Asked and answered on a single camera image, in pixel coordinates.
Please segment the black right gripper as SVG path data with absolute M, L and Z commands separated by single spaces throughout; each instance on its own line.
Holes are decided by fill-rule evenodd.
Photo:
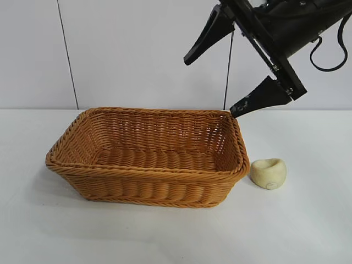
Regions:
M 234 22 L 265 61 L 276 79 L 267 76 L 230 107 L 234 118 L 273 106 L 287 105 L 306 94 L 288 58 L 351 13 L 351 1 L 221 1 L 213 7 L 201 34 L 184 56 L 191 65 L 235 30 Z

